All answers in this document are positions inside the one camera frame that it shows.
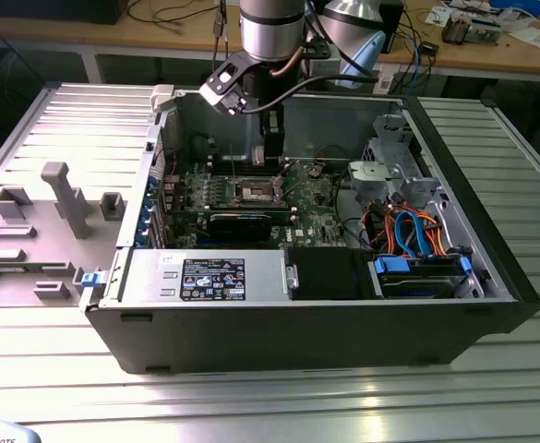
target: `power supply label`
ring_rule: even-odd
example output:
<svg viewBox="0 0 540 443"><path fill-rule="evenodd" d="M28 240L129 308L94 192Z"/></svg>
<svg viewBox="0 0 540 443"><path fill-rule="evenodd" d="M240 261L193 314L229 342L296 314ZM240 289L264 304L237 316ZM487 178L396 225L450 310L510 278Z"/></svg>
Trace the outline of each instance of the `power supply label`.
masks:
<svg viewBox="0 0 540 443"><path fill-rule="evenodd" d="M184 260L180 296L186 302L245 300L245 260L242 258Z"/></svg>

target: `table leg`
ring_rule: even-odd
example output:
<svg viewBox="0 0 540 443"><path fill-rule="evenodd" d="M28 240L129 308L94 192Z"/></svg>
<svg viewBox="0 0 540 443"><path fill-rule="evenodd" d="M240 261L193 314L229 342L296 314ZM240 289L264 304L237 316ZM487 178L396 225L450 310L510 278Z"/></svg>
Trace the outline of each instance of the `table leg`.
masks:
<svg viewBox="0 0 540 443"><path fill-rule="evenodd" d="M89 83L104 83L102 71L97 62L97 54L95 51L91 48L87 48L83 49L79 54L83 60Z"/></svg>

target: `blue clip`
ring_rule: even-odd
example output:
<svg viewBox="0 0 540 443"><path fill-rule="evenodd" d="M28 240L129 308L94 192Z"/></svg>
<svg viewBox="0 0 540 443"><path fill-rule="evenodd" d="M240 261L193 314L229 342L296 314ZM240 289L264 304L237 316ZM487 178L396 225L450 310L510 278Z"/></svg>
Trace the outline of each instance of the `blue clip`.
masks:
<svg viewBox="0 0 540 443"><path fill-rule="evenodd" d="M388 272L411 272L409 262L403 257L379 257L374 262L374 268L377 274Z"/></svg>
<svg viewBox="0 0 540 443"><path fill-rule="evenodd" d="M466 275L469 275L473 271L473 265L468 257L461 257L461 266Z"/></svg>
<svg viewBox="0 0 540 443"><path fill-rule="evenodd" d="M81 286L83 288L96 288L102 286L106 281L106 272L99 270L97 272L85 272L81 278Z"/></svg>

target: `wooden table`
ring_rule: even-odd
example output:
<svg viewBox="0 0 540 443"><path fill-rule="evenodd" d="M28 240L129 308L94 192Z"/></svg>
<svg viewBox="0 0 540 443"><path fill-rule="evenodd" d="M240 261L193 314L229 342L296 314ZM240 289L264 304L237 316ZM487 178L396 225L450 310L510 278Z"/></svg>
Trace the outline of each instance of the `wooden table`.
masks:
<svg viewBox="0 0 540 443"><path fill-rule="evenodd" d="M157 9L185 0L151 0ZM432 73L447 76L507 78L540 81L540 49L510 35L502 35L498 45L472 44L455 46L441 41L441 27L424 23L426 11L438 4L434 0L406 0L407 10L415 28L424 40L439 45ZM196 0L186 8L168 11L168 18L182 16L212 7L213 0ZM136 5L133 14L150 19L149 0ZM229 51L241 49L238 27L238 7L228 6ZM213 50L212 21L214 12L206 12L183 21L181 33L142 23L128 15L116 25L96 25L82 22L51 21L25 18L0 18L0 32L11 44L21 48L64 51L80 54L88 79L102 82L97 54L118 54L163 58L211 59ZM378 59L381 84L386 89L388 79L411 63L411 54L402 39L397 38L390 54Z"/></svg>

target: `metal slotted surface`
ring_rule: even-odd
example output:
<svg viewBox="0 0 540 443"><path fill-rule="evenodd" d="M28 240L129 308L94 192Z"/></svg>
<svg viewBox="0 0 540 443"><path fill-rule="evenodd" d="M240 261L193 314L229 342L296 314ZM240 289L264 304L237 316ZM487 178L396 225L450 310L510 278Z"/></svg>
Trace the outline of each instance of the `metal slotted surface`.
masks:
<svg viewBox="0 0 540 443"><path fill-rule="evenodd" d="M151 87L63 84L44 90L0 159L2 186L23 186L32 200L54 200L40 178L46 162L66 162L68 181L87 200L103 192L128 198L152 124Z"/></svg>
<svg viewBox="0 0 540 443"><path fill-rule="evenodd" d="M479 121L480 128L496 128L491 119ZM458 160L476 171L512 165L532 180L526 157ZM477 174L476 180L491 180ZM489 206L505 203L507 193L494 189L484 201L498 223L530 222L526 205ZM534 195L531 205L540 210ZM520 260L532 260L527 267L540 270L535 240L510 244ZM540 293L540 272L527 272ZM58 443L540 442L540 312L510 335L486 337L448 366L169 377L121 371L76 308L5 308L0 416Z"/></svg>

